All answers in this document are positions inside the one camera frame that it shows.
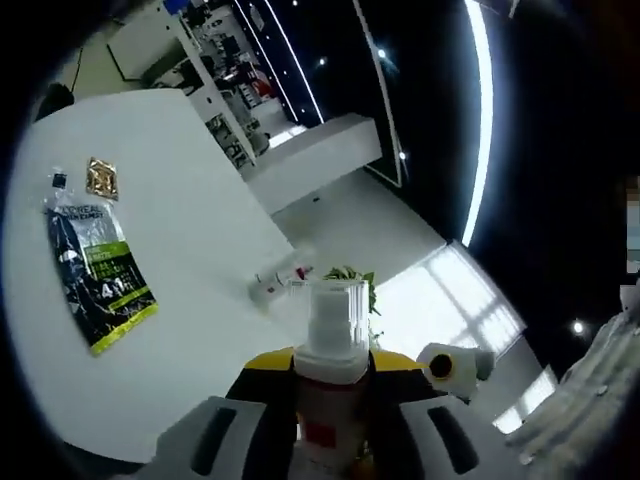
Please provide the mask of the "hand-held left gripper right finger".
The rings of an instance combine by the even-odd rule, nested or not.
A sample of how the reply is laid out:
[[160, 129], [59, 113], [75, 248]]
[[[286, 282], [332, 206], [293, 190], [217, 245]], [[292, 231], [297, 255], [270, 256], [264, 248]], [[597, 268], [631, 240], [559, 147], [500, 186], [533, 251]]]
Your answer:
[[440, 395], [419, 364], [369, 354], [367, 440], [380, 479], [491, 479], [493, 426], [462, 400]]

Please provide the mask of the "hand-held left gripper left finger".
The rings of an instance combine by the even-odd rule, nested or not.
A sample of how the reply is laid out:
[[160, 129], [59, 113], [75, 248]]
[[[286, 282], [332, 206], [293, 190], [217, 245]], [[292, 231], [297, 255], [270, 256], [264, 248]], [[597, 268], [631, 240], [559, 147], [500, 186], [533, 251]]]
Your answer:
[[293, 350], [258, 355], [158, 438], [136, 479], [285, 479], [296, 440]]

